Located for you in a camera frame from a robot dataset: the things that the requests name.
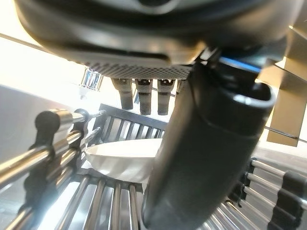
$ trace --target metal tine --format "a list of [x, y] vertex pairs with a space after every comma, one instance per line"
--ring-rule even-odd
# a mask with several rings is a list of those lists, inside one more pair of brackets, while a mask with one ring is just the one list
[[84, 192], [88, 186], [90, 179], [89, 177], [85, 176], [76, 192], [74, 193], [74, 195], [72, 196], [70, 202], [68, 203], [60, 221], [58, 222], [57, 226], [55, 227], [55, 230], [66, 230], [68, 229], [69, 225], [71, 224], [72, 218], [75, 214], [75, 212], [77, 211], [77, 208], [83, 198]]
[[122, 120], [120, 121], [119, 129], [118, 129], [118, 131], [117, 131], [115, 141], [118, 141], [118, 140], [119, 140], [121, 131], [122, 131], [123, 126], [124, 126], [124, 123], [125, 123], [125, 120], [122, 119]]
[[87, 215], [84, 230], [98, 230], [102, 205], [102, 194], [106, 186], [105, 180], [99, 180]]
[[158, 134], [158, 138], [161, 138], [161, 136], [162, 136], [162, 133], [163, 133], [163, 130], [159, 130], [159, 134]]
[[136, 189], [133, 184], [129, 186], [130, 230], [140, 230], [140, 220], [137, 210]]
[[114, 117], [111, 116], [109, 125], [108, 125], [107, 130], [106, 130], [106, 134], [105, 134], [104, 139], [103, 139], [103, 142], [108, 142], [108, 139], [109, 139], [112, 127], [113, 127], [113, 123], [114, 123]]
[[159, 132], [160, 132], [160, 130], [157, 129], [156, 132], [155, 132], [155, 134], [154, 134], [154, 138], [158, 138]]
[[148, 130], [147, 130], [145, 139], [151, 138], [151, 137], [152, 137], [152, 134], [153, 134], [153, 128], [152, 128], [152, 127], [148, 127]]
[[121, 185], [117, 183], [113, 191], [108, 230], [120, 230], [120, 194]]
[[143, 129], [144, 129], [144, 125], [140, 125], [138, 133], [136, 134], [136, 138], [135, 139], [141, 139], [142, 137], [142, 133], [143, 133]]
[[134, 122], [130, 122], [130, 126], [129, 126], [129, 129], [128, 129], [128, 132], [127, 132], [126, 140], [131, 139], [131, 134], [132, 134], [132, 131], [133, 131], [134, 124], [135, 124]]

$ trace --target dishwasher rack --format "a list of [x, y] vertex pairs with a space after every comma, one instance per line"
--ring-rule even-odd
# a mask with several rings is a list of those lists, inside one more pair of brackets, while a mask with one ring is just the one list
[[[92, 118], [96, 118], [96, 121], [89, 133], [87, 126]], [[72, 124], [73, 128], [66, 138], [53, 143], [54, 135], [68, 130]], [[142, 201], [143, 185], [114, 180], [95, 171], [86, 161], [84, 151], [95, 144], [162, 138], [165, 122], [101, 104], [100, 111], [94, 115], [83, 109], [74, 113], [66, 110], [45, 111], [36, 117], [35, 126], [36, 140], [29, 151], [0, 165], [0, 189], [29, 173], [24, 181], [25, 203], [6, 227], [7, 230], [36, 229], [47, 210], [71, 182], [78, 182], [78, 188], [55, 229], [66, 230], [70, 227], [91, 184], [95, 186], [95, 192], [83, 229], [123, 229], [120, 219], [121, 194], [124, 192], [128, 193], [128, 229], [146, 229], [140, 218], [138, 201]], [[261, 194], [255, 185], [266, 192]], [[111, 193], [111, 202], [104, 204], [102, 197], [107, 192]], [[307, 210], [306, 194], [307, 178], [295, 172], [295, 169], [283, 171], [251, 158], [232, 192], [198, 230], [306, 229], [303, 218]], [[104, 224], [100, 222], [103, 208], [109, 210]]]

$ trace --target mesh grille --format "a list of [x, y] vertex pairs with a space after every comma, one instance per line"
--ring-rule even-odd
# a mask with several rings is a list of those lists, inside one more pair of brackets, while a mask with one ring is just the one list
[[191, 67], [172, 66], [151, 68], [137, 65], [86, 63], [103, 76], [120, 79], [186, 79]]

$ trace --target stainless steel surface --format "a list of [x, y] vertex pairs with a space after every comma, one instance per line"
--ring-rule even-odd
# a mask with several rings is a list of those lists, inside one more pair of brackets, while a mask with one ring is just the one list
[[71, 115], [72, 115], [72, 122], [73, 123], [84, 121], [84, 116], [82, 114], [71, 113]]
[[137, 209], [136, 190], [134, 185], [129, 187], [130, 230], [140, 230], [140, 220]]
[[120, 230], [120, 194], [121, 194], [121, 186], [120, 184], [116, 184], [113, 191], [112, 207], [111, 207], [108, 230]]
[[101, 214], [102, 195], [105, 189], [106, 182], [99, 180], [95, 194], [91, 203], [89, 213], [87, 215], [84, 230], [97, 230], [99, 229], [99, 220]]
[[259, 183], [263, 186], [266, 186], [268, 188], [270, 188], [272, 191], [274, 191], [275, 193], [278, 193], [278, 191], [281, 189], [280, 187], [278, 187], [277, 185], [271, 183], [271, 182], [268, 182], [264, 179], [262, 179], [261, 177], [258, 177], [252, 173], [249, 173], [247, 178], [251, 181], [254, 181], [256, 183]]
[[46, 160], [49, 151], [45, 147], [34, 148], [0, 165], [0, 189], [24, 175], [27, 171]]
[[283, 177], [284, 174], [285, 174], [285, 172], [283, 172], [283, 171], [281, 171], [281, 170], [279, 170], [279, 169], [276, 169], [276, 168], [274, 168], [274, 167], [271, 167], [271, 166], [269, 166], [269, 165], [267, 165], [267, 164], [265, 164], [265, 163], [262, 163], [262, 162], [260, 162], [260, 161], [255, 161], [255, 160], [253, 160], [253, 161], [251, 162], [251, 164], [252, 164], [254, 167], [256, 167], [256, 168], [262, 169], [262, 170], [267, 171], [267, 172], [269, 172], [269, 173], [273, 173], [273, 174], [275, 174], [275, 175], [277, 175], [277, 176], [280, 176], [280, 177]]
[[81, 199], [83, 198], [83, 194], [88, 186], [89, 177], [84, 177], [79, 187], [77, 188], [76, 192], [74, 193], [73, 197], [71, 198], [70, 202], [68, 203], [63, 216], [61, 217], [60, 221], [58, 222], [55, 229], [57, 230], [66, 230], [68, 229], [69, 225], [71, 224], [71, 220], [75, 215], [75, 212], [80, 204]]

